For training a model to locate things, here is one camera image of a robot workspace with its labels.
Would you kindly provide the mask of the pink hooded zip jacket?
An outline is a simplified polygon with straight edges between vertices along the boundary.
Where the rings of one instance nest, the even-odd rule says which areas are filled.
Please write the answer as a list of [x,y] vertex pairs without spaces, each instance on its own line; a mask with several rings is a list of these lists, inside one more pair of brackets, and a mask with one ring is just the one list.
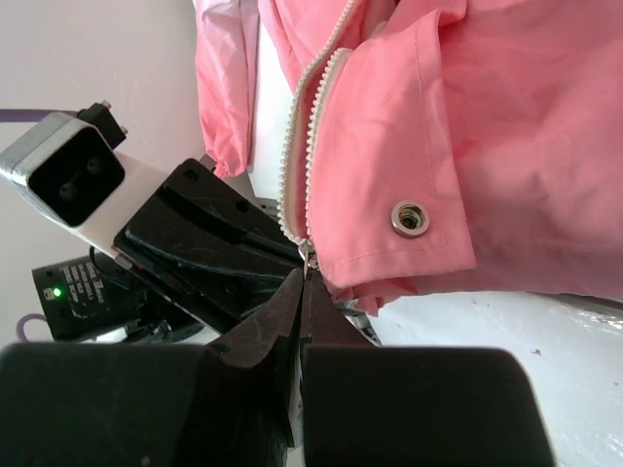
[[258,30],[293,102],[285,236],[337,302],[622,295],[618,1],[200,1],[219,177],[251,163]]

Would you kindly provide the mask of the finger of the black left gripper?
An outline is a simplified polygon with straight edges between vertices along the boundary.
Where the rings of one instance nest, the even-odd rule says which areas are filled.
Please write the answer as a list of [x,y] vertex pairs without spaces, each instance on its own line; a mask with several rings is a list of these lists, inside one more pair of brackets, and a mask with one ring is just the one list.
[[134,273],[219,333],[252,314],[297,268],[240,249],[183,219],[157,192],[116,236]]
[[272,260],[297,265],[299,253],[277,222],[196,160],[167,178],[167,205],[207,234]]

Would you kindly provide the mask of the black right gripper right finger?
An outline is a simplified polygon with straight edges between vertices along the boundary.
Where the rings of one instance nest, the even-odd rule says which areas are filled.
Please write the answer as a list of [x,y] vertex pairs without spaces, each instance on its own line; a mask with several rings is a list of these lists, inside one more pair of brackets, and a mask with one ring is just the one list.
[[551,466],[531,383],[500,348],[376,346],[316,272],[302,298],[310,466]]

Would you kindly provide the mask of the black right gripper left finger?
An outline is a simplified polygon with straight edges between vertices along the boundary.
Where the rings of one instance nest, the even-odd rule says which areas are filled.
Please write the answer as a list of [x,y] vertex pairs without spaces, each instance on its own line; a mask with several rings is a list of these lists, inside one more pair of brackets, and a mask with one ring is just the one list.
[[305,278],[206,344],[18,343],[1,353],[5,466],[282,466],[300,441]]

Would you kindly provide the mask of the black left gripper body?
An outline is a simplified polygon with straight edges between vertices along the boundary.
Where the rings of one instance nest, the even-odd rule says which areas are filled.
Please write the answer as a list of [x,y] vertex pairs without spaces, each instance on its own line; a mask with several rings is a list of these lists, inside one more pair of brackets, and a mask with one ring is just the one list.
[[31,271],[54,341],[96,340],[122,330],[122,342],[175,343],[203,325],[93,248],[87,256]]

